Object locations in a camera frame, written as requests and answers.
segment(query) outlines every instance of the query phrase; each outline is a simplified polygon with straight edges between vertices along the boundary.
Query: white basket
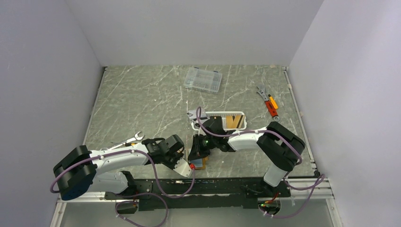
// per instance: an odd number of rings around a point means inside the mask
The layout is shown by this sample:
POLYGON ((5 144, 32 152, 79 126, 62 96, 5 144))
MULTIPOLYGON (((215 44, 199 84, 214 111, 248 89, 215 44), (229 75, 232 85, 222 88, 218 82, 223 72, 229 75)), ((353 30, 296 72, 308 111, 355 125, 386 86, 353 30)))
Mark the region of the white basket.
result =
MULTIPOLYGON (((244 130, 246 129, 246 116, 243 112, 241 111, 206 111, 206 116, 207 117, 221 117, 221 121, 223 122, 223 129, 224 130, 244 130), (234 116, 234 115, 243 115, 244 116, 244 122, 242 123, 242 128, 240 129, 229 129, 227 128, 227 122, 226 122, 226 117, 227 116, 234 116)), ((191 121, 191 126, 195 131, 199 131, 199 128, 195 127, 195 123, 197 121, 191 121)))

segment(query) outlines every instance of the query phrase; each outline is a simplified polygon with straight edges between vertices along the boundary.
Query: marble tabletop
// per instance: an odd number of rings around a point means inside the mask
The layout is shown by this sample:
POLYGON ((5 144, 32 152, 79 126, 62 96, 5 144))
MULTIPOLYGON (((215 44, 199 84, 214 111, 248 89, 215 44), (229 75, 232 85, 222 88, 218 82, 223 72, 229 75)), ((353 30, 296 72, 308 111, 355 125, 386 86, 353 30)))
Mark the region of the marble tabletop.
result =
MULTIPOLYGON (((94 114, 89 125, 86 145, 89 149, 109 147, 142 131, 146 138, 167 138, 177 134, 192 146, 192 129, 187 110, 202 106, 206 111, 242 111, 247 129, 267 126, 271 118, 256 85, 263 83, 277 102, 280 123, 300 138, 300 123, 288 84, 280 66, 275 65, 142 65, 111 66, 104 73, 94 114), (190 67, 223 74, 217 94, 186 89, 183 82, 190 67)), ((290 176, 312 176, 307 150, 303 163, 290 176)), ((196 177, 263 176, 271 161, 261 150, 225 153, 212 150, 206 169, 196 177)), ((152 167, 131 166, 134 178, 154 179, 152 167)), ((159 178, 182 178, 163 165, 157 165, 159 178)))

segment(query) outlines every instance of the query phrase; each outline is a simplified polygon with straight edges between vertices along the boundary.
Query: wall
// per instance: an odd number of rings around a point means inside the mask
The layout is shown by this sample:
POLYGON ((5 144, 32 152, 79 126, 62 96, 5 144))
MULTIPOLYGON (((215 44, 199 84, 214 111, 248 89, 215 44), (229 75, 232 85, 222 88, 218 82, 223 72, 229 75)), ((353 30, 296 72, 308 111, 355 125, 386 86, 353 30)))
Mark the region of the wall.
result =
POLYGON ((105 65, 289 65, 323 0, 66 0, 105 65))
POLYGON ((49 226, 52 168, 82 144, 101 66, 62 0, 0 3, 0 220, 49 226))
POLYGON ((290 64, 346 227, 399 226, 401 2, 324 1, 290 64))

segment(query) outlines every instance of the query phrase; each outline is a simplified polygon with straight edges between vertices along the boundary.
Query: marble table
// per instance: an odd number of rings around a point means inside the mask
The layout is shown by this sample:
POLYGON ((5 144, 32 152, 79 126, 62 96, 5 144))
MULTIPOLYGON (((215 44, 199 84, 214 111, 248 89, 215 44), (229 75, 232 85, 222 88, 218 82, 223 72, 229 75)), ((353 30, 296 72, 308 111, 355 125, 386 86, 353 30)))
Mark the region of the marble table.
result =
MULTIPOLYGON (((218 94, 186 89, 183 82, 193 65, 144 65, 107 67, 100 87, 94 113, 88 127, 86 145, 89 149, 109 147, 143 131, 146 138, 167 138, 177 134, 192 146, 196 132, 190 126, 187 110, 202 106, 206 111, 242 111, 247 129, 267 126, 272 118, 256 93, 263 83, 277 102, 280 123, 300 138, 300 123, 288 84, 280 66, 275 65, 196 65, 204 70, 223 74, 218 94)), ((305 149, 303 163, 290 176, 312 176, 310 157, 305 149)), ((270 160, 261 150, 225 153, 212 150, 206 169, 197 170, 196 177, 258 177, 263 176, 270 160)), ((134 178, 154 179, 152 167, 131 166, 134 178)), ((182 178, 163 165, 157 165, 159 178, 182 178)))

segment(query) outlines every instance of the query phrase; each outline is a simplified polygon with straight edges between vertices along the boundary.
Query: metal tool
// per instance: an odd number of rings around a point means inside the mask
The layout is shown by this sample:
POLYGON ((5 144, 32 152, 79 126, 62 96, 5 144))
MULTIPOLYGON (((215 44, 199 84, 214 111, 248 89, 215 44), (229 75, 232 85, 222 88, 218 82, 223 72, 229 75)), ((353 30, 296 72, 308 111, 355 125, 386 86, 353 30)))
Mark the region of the metal tool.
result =
POLYGON ((132 138, 130 138, 130 139, 128 139, 128 140, 124 140, 123 142, 118 143, 117 145, 115 145, 115 146, 109 148, 108 150, 112 150, 112 149, 119 148, 119 147, 121 147, 122 145, 125 145, 126 143, 131 143, 131 142, 133 142, 133 141, 142 140, 142 139, 145 137, 145 135, 139 136, 139 134, 140 134, 141 132, 142 132, 142 131, 137 132, 137 133, 135 134, 134 137, 132 137, 132 138))
POLYGON ((275 121, 279 121, 279 115, 277 114, 276 109, 274 108, 273 104, 271 103, 271 101, 269 100, 269 98, 267 98, 266 96, 266 87, 263 84, 259 84, 258 86, 259 91, 257 91, 256 93, 258 93, 259 95, 262 96, 264 103, 266 104, 267 109, 269 110, 269 113, 271 115, 271 117, 275 120, 275 121))

